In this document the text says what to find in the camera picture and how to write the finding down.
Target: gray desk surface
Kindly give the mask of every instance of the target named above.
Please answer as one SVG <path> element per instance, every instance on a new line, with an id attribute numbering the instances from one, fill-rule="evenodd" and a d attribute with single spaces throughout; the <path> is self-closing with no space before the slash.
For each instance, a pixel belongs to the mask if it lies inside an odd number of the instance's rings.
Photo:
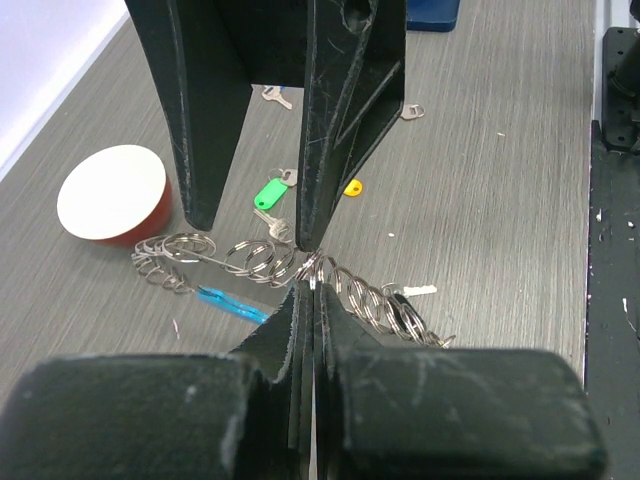
<path id="1" fill-rule="evenodd" d="M 374 284 L 435 284 L 414 303 L 458 346 L 545 348 L 582 370 L 592 17 L 585 0 L 466 0 L 454 32 L 409 34 L 407 101 L 427 115 L 393 128 L 324 242 Z M 292 112 L 252 102 L 212 231 L 221 251 L 264 236 L 252 199 L 269 170 L 296 164 L 302 97 L 285 96 Z M 49 355 L 225 351 L 254 328 L 147 285 L 128 252 L 63 231 L 65 176 L 122 143 L 151 148 L 174 175 L 130 23 L 1 184 L 0 402 Z M 278 213 L 293 219 L 287 195 Z M 176 202 L 171 230 L 184 228 Z M 283 294 L 208 275 L 265 309 Z"/>

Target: yellow key tag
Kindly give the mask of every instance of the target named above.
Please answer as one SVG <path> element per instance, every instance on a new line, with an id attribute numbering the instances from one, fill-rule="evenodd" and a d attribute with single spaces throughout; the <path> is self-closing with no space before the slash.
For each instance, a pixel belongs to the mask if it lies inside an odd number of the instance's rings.
<path id="1" fill-rule="evenodd" d="M 344 189 L 344 194 L 348 197 L 357 197 L 362 193 L 362 183 L 355 178 L 349 182 L 347 188 Z"/>

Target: key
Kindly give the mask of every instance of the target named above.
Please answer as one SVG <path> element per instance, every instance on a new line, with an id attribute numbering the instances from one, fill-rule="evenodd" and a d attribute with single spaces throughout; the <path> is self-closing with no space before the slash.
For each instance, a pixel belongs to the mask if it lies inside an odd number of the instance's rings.
<path id="1" fill-rule="evenodd" d="M 399 283 L 385 283 L 381 287 L 385 295 L 400 294 L 405 298 L 418 297 L 420 295 L 430 295 L 436 293 L 438 289 L 435 285 L 425 285 L 423 287 L 402 287 Z"/>
<path id="2" fill-rule="evenodd" d="M 280 181 L 287 187 L 295 187 L 298 184 L 298 171 L 294 168 L 282 170 Z"/>
<path id="3" fill-rule="evenodd" d="M 400 116 L 403 120 L 415 120 L 416 118 L 424 117 L 425 111 L 424 107 L 421 105 L 408 105 L 406 104 L 402 108 L 402 113 Z"/>
<path id="4" fill-rule="evenodd" d="M 269 235 L 271 235 L 272 238 L 282 243 L 290 243 L 293 241 L 293 229 L 291 228 L 291 224 L 284 218 L 274 218 L 257 208 L 253 209 L 253 213 L 269 226 Z"/>
<path id="5" fill-rule="evenodd" d="M 362 193 L 362 182 L 355 178 L 349 182 L 347 188 L 344 189 L 344 194 L 348 197 L 357 197 Z"/>
<path id="6" fill-rule="evenodd" d="M 287 193 L 287 190 L 289 187 L 282 183 L 281 178 L 272 178 L 253 199 L 253 204 L 260 210 L 269 210 Z"/>
<path id="7" fill-rule="evenodd" d="M 278 102 L 287 110 L 291 110 L 293 105 L 282 98 L 281 90 L 282 89 L 280 87 L 264 87 L 264 90 L 262 91 L 262 98 L 268 102 Z"/>

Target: metal wire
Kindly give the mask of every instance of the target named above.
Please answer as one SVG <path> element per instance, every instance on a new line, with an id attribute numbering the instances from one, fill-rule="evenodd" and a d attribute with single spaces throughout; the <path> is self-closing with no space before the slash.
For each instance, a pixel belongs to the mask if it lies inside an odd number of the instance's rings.
<path id="1" fill-rule="evenodd" d="M 289 244 L 247 240 L 231 248 L 222 261 L 215 258 L 216 251 L 217 246 L 209 237 L 199 233 L 178 233 L 138 243 L 131 258 L 147 282 L 176 294 L 193 293 L 195 289 L 185 275 L 169 266 L 168 262 L 212 263 L 237 277 L 246 277 L 271 288 L 285 287 L 293 280 L 308 280 L 312 289 L 317 282 L 329 283 L 351 314 L 382 334 L 393 334 L 403 340 L 441 348 L 447 348 L 454 338 L 441 340 L 426 329 L 415 312 L 398 302 L 390 292 L 369 285 L 322 250 L 302 254 Z M 304 255 L 304 259 L 296 268 L 298 254 Z"/>

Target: green key tag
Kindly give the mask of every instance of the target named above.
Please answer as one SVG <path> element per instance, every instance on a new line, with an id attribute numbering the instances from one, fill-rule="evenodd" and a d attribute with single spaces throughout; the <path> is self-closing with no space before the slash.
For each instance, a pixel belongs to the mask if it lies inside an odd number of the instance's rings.
<path id="1" fill-rule="evenodd" d="M 279 178 L 274 178 L 260 190 L 260 193 L 256 195 L 253 200 L 256 208 L 260 210 L 269 210 L 273 207 L 280 198 L 287 193 L 289 187 L 286 186 Z"/>

